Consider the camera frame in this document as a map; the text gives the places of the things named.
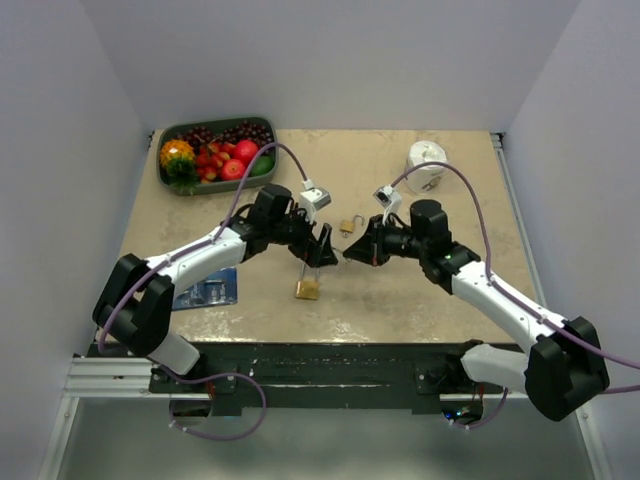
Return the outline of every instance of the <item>lime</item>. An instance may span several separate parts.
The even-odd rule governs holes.
[[[269,173],[273,168],[274,163],[275,162],[273,158],[271,158],[268,155],[263,155],[262,157],[258,158],[258,160],[256,160],[256,163],[254,163],[249,176],[257,177],[259,175],[264,175],[266,173]]]

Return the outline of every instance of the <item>green tray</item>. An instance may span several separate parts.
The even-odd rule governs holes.
[[[273,141],[277,142],[276,131],[273,128],[273,125],[269,120],[262,117],[237,117],[237,118],[225,118],[222,120],[212,120],[210,122],[196,122],[196,123],[185,123],[182,125],[174,125],[173,127],[167,128],[160,137],[160,142],[158,143],[158,151],[156,152],[156,171],[158,173],[158,180],[160,183],[169,189],[171,192],[180,196],[189,196],[191,193],[181,191],[180,189],[173,188],[169,185],[169,179],[167,177],[167,173],[160,167],[160,149],[162,145],[164,145],[169,140],[175,138],[181,133],[186,133],[194,127],[204,126],[211,130],[214,134],[222,133],[223,130],[227,128],[235,127],[239,125],[243,120],[248,120],[251,123],[256,123],[258,125],[263,125],[267,127],[269,133],[271,133],[273,137]],[[258,175],[256,177],[249,177],[244,184],[244,188],[254,188],[259,187],[261,185],[265,185],[271,181],[273,176],[276,174],[276,169],[278,168],[278,149],[272,149],[268,154],[273,158],[273,168],[265,173],[264,175]],[[240,180],[232,180],[228,182],[214,182],[209,184],[199,184],[196,185],[195,191],[193,195],[206,195],[210,193],[221,193],[221,192],[230,192],[238,189],[238,185],[240,184]]]

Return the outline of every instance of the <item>red apple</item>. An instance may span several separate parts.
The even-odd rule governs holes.
[[[253,160],[253,157],[258,153],[258,146],[253,143],[251,140],[240,140],[238,145],[236,145],[236,149],[233,152],[233,158],[236,158],[242,162],[242,164],[246,167],[249,165],[249,162]]]
[[[244,166],[240,160],[232,158],[231,160],[225,162],[225,164],[220,169],[220,178],[222,180],[240,180],[242,175],[244,175],[247,167]]]

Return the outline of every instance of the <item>blue book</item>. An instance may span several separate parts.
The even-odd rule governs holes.
[[[238,274],[223,268],[192,285],[173,301],[173,310],[216,307],[238,303]]]

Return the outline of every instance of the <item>pineapple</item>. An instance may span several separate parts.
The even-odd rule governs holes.
[[[160,165],[167,172],[169,185],[193,194],[200,182],[193,148],[184,140],[169,140],[160,150]]]
[[[195,162],[196,155],[193,148],[184,140],[169,140],[160,150],[160,165],[167,169],[174,160]]]

